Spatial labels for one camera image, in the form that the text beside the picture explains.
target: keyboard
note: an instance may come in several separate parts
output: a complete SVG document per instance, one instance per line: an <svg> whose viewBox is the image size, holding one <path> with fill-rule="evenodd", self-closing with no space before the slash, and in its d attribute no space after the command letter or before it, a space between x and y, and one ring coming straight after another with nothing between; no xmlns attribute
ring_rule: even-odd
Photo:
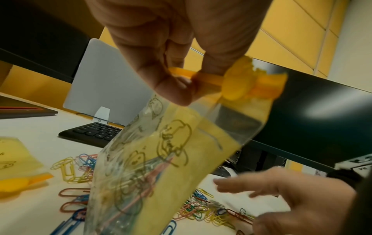
<svg viewBox="0 0 372 235"><path fill-rule="evenodd" d="M63 139L68 139L96 147L105 147L122 129L105 125L99 122L87 124L64 130L58 134Z"/></svg>

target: white stand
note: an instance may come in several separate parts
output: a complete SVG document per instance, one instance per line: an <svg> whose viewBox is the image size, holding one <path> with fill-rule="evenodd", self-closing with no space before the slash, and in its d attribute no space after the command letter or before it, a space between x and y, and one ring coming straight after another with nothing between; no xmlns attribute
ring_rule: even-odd
<svg viewBox="0 0 372 235"><path fill-rule="evenodd" d="M108 120L109 116L110 116L110 109L105 108L105 107L100 107L98 111L96 112L96 114L94 115L93 121L100 122L102 124L107 124L108 122L104 120Z"/></svg>

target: gray panel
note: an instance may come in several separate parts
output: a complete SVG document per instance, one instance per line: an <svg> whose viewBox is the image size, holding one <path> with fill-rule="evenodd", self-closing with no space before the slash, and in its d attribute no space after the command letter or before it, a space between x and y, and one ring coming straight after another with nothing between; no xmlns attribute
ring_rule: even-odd
<svg viewBox="0 0 372 235"><path fill-rule="evenodd" d="M63 107L94 116L103 106L110 109L109 121L127 125L151 94L118 49L91 39Z"/></svg>

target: white wall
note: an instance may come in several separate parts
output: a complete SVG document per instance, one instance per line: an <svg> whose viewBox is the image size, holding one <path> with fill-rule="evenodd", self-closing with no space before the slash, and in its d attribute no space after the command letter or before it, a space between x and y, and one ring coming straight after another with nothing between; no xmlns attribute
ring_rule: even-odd
<svg viewBox="0 0 372 235"><path fill-rule="evenodd" d="M372 92L372 0L352 0L329 80Z"/></svg>

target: white desk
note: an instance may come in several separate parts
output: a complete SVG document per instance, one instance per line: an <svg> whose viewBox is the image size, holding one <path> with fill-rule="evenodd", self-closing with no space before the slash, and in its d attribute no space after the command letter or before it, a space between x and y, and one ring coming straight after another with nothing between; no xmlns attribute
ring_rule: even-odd
<svg viewBox="0 0 372 235"><path fill-rule="evenodd" d="M59 113L53 117L0 120L0 136L18 138L47 169L53 163L69 156L77 156L81 153L95 154L101 150L97 147L58 138L59 132L85 125L92 121L62 110L57 111ZM63 220L71 216L71 214L59 212L60 206L64 202L69 201L69 199L59 197L58 193L68 187L86 187L88 185L67 184L62 180L60 170L50 170L49 172L55 177L48 180L48 186L24 191L18 196L0 200L0 235L48 235ZM266 211L288 210L288 206L282 199L272 196L260 197L253 200L246 197L246 195L234 196L231 194L220 194L215 190L212 183L212 179L214 178L217 178L217 176L208 175L200 184L200 187L214 195L215 199L223 204L228 203L228 201L234 201L235 204L240 203L237 206L249 208L249 212L253 214L260 214ZM179 221L173 234L182 235L193 232L214 235L235 234L233 230L224 226L215 227L203 221L197 222L191 220ZM83 225L80 225L72 234L82 235Z"/></svg>

